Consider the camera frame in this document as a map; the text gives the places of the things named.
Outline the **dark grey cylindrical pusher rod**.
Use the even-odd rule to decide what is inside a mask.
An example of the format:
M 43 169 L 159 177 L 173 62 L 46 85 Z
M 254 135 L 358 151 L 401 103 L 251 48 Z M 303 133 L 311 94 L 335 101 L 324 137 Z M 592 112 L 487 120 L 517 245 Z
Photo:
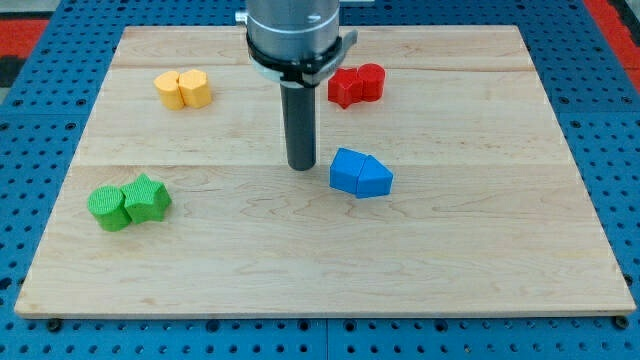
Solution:
M 316 111 L 314 88 L 280 86 L 287 161 L 296 171 L 316 163 Z

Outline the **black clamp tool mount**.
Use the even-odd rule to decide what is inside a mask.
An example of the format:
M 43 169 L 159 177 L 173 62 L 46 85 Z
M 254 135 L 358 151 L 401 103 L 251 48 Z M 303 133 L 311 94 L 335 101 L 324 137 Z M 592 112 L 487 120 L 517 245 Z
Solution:
M 323 52 L 294 59 L 268 55 L 249 36 L 246 40 L 249 58 L 260 75 L 287 88 L 315 88 L 337 71 L 348 51 L 357 43 L 358 31 L 337 36 Z

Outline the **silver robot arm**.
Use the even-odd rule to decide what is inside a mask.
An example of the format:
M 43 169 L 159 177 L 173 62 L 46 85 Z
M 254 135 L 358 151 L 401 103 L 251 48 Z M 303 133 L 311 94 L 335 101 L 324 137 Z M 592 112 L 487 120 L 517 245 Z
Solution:
M 316 163 L 315 89 L 358 39 L 339 33 L 339 18 L 338 0 L 246 0 L 235 14 L 252 64 L 280 86 L 286 157 L 297 171 Z

